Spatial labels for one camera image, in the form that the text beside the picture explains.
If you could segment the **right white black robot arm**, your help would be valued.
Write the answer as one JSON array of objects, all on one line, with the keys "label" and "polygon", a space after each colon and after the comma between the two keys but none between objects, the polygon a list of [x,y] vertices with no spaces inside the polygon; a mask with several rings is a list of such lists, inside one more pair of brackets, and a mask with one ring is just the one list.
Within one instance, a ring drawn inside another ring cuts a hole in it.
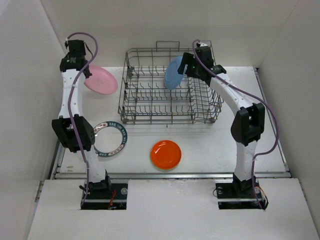
[{"label": "right white black robot arm", "polygon": [[265,107],[262,103],[251,101],[233,83],[225,68],[214,64],[211,48],[207,44],[197,42],[192,50],[192,53],[183,54],[177,72],[204,81],[231,109],[234,119],[230,132],[236,142],[236,166],[231,190],[235,196],[243,197],[254,187],[253,157],[265,128]]}]

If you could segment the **white plate teal lettered rim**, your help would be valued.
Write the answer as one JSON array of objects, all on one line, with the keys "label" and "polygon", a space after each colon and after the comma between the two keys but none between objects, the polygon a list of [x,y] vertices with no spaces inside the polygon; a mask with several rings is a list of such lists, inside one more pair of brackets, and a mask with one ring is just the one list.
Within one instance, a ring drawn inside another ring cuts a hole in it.
[{"label": "white plate teal lettered rim", "polygon": [[128,141],[128,133],[127,133],[126,128],[119,122],[116,122],[116,121],[104,121],[104,122],[99,123],[98,125],[96,125],[93,128],[95,135],[97,136],[98,132],[103,130],[103,129],[105,129],[105,128],[115,128],[115,129],[117,129],[121,133],[121,137],[122,137],[121,144],[115,150],[113,150],[111,152],[102,152],[102,151],[98,150],[95,145],[93,146],[93,148],[95,150],[95,153],[99,157],[109,158],[109,157],[112,157],[112,156],[118,154],[120,151],[123,150],[123,148],[126,146],[127,141]]}]

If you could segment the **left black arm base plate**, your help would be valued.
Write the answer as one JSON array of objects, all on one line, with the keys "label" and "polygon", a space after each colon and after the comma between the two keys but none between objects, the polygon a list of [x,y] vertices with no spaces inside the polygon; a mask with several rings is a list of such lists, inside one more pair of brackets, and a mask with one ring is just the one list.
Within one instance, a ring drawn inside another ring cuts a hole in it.
[{"label": "left black arm base plate", "polygon": [[88,192],[81,210],[126,210],[128,183],[113,183],[110,192],[98,190]]}]

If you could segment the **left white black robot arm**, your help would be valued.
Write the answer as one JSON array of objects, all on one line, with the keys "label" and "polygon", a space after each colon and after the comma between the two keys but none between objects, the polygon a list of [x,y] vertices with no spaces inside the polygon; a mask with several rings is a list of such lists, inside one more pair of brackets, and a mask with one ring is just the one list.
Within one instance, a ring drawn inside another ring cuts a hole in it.
[{"label": "left white black robot arm", "polygon": [[85,194],[104,199],[111,195],[111,180],[100,166],[94,150],[94,128],[83,116],[84,83],[92,75],[90,62],[86,60],[86,44],[83,40],[68,39],[65,46],[68,52],[59,66],[63,81],[62,103],[58,117],[52,120],[51,126],[64,148],[81,154],[86,167]]}]

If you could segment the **blue plate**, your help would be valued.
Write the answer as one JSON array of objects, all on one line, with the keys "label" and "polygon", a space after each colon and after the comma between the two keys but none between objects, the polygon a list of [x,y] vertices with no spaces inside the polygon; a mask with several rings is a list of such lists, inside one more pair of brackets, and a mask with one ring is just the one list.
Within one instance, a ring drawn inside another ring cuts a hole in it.
[{"label": "blue plate", "polygon": [[184,78],[183,74],[178,73],[183,57],[175,57],[168,65],[164,75],[164,85],[167,89],[173,90],[179,86]]}]

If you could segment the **small orange plate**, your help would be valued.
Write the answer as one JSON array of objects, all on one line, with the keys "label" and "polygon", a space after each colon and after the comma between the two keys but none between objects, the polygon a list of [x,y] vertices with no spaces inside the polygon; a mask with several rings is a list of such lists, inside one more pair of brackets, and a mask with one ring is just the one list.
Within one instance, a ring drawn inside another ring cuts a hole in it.
[{"label": "small orange plate", "polygon": [[172,140],[161,140],[151,148],[150,159],[158,169],[169,171],[180,163],[182,150]]}]

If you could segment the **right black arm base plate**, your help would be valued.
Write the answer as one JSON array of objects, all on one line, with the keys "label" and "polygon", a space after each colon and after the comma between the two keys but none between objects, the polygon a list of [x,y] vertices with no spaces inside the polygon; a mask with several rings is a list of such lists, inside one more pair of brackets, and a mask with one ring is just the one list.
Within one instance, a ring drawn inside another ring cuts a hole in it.
[{"label": "right black arm base plate", "polygon": [[266,210],[269,205],[259,186],[238,190],[231,182],[217,182],[215,191],[220,210]]}]

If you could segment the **pink plate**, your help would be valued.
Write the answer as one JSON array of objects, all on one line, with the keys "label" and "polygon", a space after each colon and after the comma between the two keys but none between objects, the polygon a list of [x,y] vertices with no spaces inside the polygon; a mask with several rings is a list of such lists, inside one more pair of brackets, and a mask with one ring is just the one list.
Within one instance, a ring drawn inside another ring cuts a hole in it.
[{"label": "pink plate", "polygon": [[89,71],[91,76],[84,82],[88,89],[102,95],[111,95],[117,91],[118,82],[108,70],[100,66],[90,65]]}]

